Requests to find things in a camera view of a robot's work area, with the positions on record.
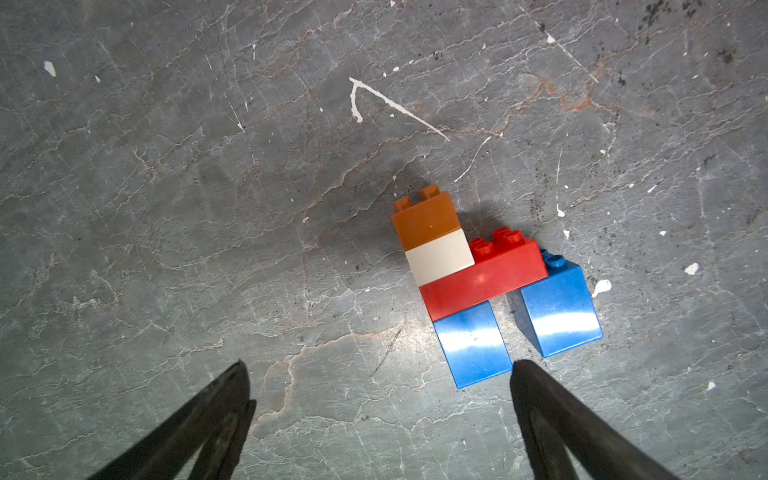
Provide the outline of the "red long lego brick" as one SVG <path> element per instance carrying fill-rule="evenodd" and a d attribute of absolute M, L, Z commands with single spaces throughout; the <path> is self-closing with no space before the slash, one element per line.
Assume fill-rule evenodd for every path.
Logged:
<path fill-rule="evenodd" d="M 498 229 L 493 240 L 468 243 L 475 264 L 420 288 L 434 322 L 548 276 L 536 241 L 521 231 Z"/>

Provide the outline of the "blue lego brick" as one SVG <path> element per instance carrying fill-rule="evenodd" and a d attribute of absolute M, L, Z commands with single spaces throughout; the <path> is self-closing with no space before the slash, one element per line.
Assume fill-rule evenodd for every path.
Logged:
<path fill-rule="evenodd" d="M 541 255 L 547 276 L 519 290 L 526 338 L 544 358 L 602 339 L 581 266 L 545 249 Z"/>
<path fill-rule="evenodd" d="M 513 369 L 488 301 L 433 323 L 457 389 Z"/>

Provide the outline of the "white lego brick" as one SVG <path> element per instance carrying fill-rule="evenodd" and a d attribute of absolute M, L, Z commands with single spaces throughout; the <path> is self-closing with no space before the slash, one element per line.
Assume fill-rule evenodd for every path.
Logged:
<path fill-rule="evenodd" d="M 407 250 L 405 256 L 418 287 L 475 264 L 461 228 Z"/>

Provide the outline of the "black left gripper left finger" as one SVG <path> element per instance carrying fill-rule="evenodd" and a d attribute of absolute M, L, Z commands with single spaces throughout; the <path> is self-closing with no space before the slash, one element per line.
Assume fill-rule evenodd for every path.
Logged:
<path fill-rule="evenodd" d="M 239 463 L 257 401 L 249 372 L 232 364 L 93 479 L 174 479 L 196 456 L 191 479 L 229 479 Z"/>

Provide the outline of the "orange lego brick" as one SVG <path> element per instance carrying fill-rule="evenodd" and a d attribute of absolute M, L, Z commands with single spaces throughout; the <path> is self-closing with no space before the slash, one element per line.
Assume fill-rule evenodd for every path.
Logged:
<path fill-rule="evenodd" d="M 392 222 L 404 251 L 409 251 L 461 228 L 448 192 L 437 185 L 420 191 L 421 201 L 409 196 L 394 202 Z"/>

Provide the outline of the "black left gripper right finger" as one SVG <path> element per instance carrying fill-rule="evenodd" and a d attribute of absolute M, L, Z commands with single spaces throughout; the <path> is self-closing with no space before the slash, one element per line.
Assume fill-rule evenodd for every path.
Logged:
<path fill-rule="evenodd" d="M 536 479 L 576 479 L 571 456 L 594 479 L 676 477 L 627 441 L 535 362 L 513 363 L 510 388 Z"/>

